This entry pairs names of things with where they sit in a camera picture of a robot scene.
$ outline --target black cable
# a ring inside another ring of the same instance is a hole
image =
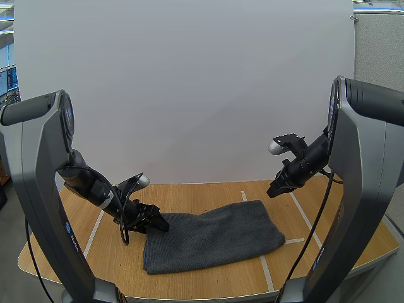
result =
[[[119,224],[119,230],[121,231],[121,238],[122,238],[122,241],[125,244],[125,246],[128,246],[129,245],[129,231],[128,231],[128,226],[126,224],[125,213],[124,213],[124,210],[123,210],[122,205],[121,205],[121,199],[119,198],[118,194],[116,193],[116,190],[114,189],[112,184],[108,181],[108,179],[105,178],[104,175],[102,175],[100,172],[97,172],[95,169],[92,169],[91,167],[82,167],[82,166],[70,165],[70,166],[63,167],[63,168],[64,169],[84,169],[84,170],[88,170],[89,172],[92,172],[98,178],[103,180],[106,183],[106,185],[108,185],[109,189],[112,191],[112,194],[114,195],[115,199],[117,200],[119,212],[121,213],[121,221],[120,221],[120,224]]]
[[[389,222],[394,226],[394,228],[397,230],[397,232],[400,234],[401,238],[404,239],[404,232],[399,228],[399,226],[396,224],[396,222],[393,221],[393,219],[387,214],[384,214],[386,218],[389,220]]]
[[[324,207],[326,206],[326,202],[327,202],[328,196],[329,196],[329,194],[330,194],[330,190],[331,190],[331,185],[333,185],[333,178],[334,178],[334,172],[331,171],[331,173],[330,173],[330,179],[328,180],[328,184],[327,184],[327,189],[326,189],[326,192],[325,192],[325,194],[324,194],[323,202],[321,203],[320,209],[318,210],[317,217],[316,217],[316,219],[314,220],[313,226],[312,226],[312,228],[311,228],[311,230],[310,230],[309,235],[307,236],[307,240],[306,240],[306,242],[304,243],[303,248],[302,248],[302,250],[300,251],[299,256],[297,257],[295,263],[293,264],[292,268],[290,269],[289,274],[288,274],[288,277],[286,277],[286,280],[285,280],[285,283],[283,284],[283,287],[279,290],[279,293],[278,293],[278,296],[276,297],[276,301],[275,301],[275,302],[279,302],[279,299],[280,299],[280,297],[281,297],[281,295],[282,295],[283,288],[285,287],[285,284],[286,284],[287,280],[289,280],[290,277],[292,276],[292,273],[294,272],[296,266],[299,264],[300,259],[303,257],[303,254],[304,254],[304,252],[306,251],[306,249],[307,249],[307,247],[308,247],[308,245],[309,245],[309,243],[310,243],[310,240],[311,240],[311,238],[312,238],[312,236],[313,236],[313,233],[314,233],[314,231],[315,231],[315,229],[316,229],[316,227],[317,227],[317,224],[318,224],[318,222],[319,222],[319,220],[320,220],[320,217],[321,217],[321,214],[322,214],[322,212],[323,212],[323,210],[324,210]]]
[[[44,284],[44,281],[42,280],[42,277],[40,276],[39,269],[38,269],[38,266],[37,266],[37,262],[36,262],[36,260],[35,260],[35,257],[33,256],[33,251],[32,251],[32,246],[31,246],[31,240],[30,240],[30,231],[29,231],[29,229],[28,229],[28,221],[27,221],[27,218],[25,218],[25,234],[26,234],[26,236],[27,236],[28,248],[29,248],[29,250],[30,250],[30,254],[31,254],[32,262],[33,262],[33,267],[35,267],[35,271],[37,272],[37,275],[38,275],[38,278],[39,278],[39,282],[40,282],[40,284],[42,285],[42,288],[44,289],[45,294],[48,296],[49,300],[50,300],[52,303],[55,303],[55,301],[52,300],[51,295],[48,293],[48,290],[46,289],[46,286],[45,286],[45,284]]]
[[[326,172],[324,169],[321,169],[319,171],[320,174],[325,175],[326,177],[330,178],[330,173]],[[342,181],[336,180],[333,178],[333,182],[338,183],[338,184],[343,184]]]

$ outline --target white wall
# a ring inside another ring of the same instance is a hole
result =
[[[310,143],[332,80],[353,75],[351,0],[302,4],[19,0],[21,96],[65,89],[73,146],[112,182],[270,179],[272,137]]]

